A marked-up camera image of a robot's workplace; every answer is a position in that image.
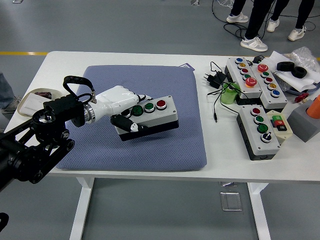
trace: blue mat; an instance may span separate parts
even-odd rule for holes
[[[110,118],[77,128],[66,123],[74,149],[59,169],[114,171],[189,171],[207,164],[196,79],[190,68],[175,66],[98,65],[84,75],[99,94],[116,85],[156,99],[171,95],[179,128],[121,141]],[[77,94],[90,92],[80,86]]]

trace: white sneaker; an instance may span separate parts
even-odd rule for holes
[[[273,33],[275,31],[276,27],[279,26],[279,23],[280,23],[279,19],[277,21],[271,21],[271,19],[270,19],[269,24],[268,24],[268,28],[266,30],[270,33]]]
[[[13,102],[11,102],[6,108],[1,109],[1,113],[2,114],[13,114],[16,111],[20,102],[21,102],[20,97],[14,97]]]
[[[234,23],[246,23],[249,21],[248,16],[243,15],[242,12],[240,12],[240,14],[238,16],[228,16],[226,18],[226,21],[230,24],[234,24]]]
[[[288,39],[290,41],[295,41],[298,39],[302,39],[306,33],[307,29],[305,26],[302,27],[302,30],[300,32],[298,32],[297,30],[292,30],[290,35],[288,36]]]
[[[268,50],[268,46],[265,45],[258,36],[251,40],[244,38],[242,39],[240,45],[256,52],[265,52]]]

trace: plastic bag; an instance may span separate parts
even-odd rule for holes
[[[292,53],[284,54],[284,56],[289,58],[299,67],[320,73],[320,64],[306,46],[294,50]]]

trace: gray floor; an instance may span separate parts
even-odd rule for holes
[[[296,16],[299,3],[291,1],[283,14]],[[211,5],[208,0],[200,0],[200,6],[189,0],[0,0],[0,52],[259,55],[224,31]],[[251,9],[247,1],[243,13],[250,15]],[[214,12],[224,20],[230,9],[214,1]],[[319,14],[317,0],[310,15]],[[287,40],[296,18],[280,21],[263,38],[269,47],[265,56],[306,46],[320,57],[319,17],[309,19],[315,30],[296,42]],[[314,28],[312,23],[306,27]],[[24,95],[44,58],[0,54],[0,71],[16,95]],[[8,122],[0,115],[0,128]],[[319,190],[318,184],[270,184],[262,192],[273,240],[320,238]],[[0,239],[68,239],[80,191],[74,178],[13,182],[0,194],[0,212],[10,215]],[[83,239],[257,239],[246,185],[238,191],[240,214],[221,210],[216,182],[98,179]]]

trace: gray block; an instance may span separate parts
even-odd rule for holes
[[[287,119],[293,133],[305,143],[320,132],[320,119],[312,118],[306,113],[312,103],[309,100],[300,105]]]

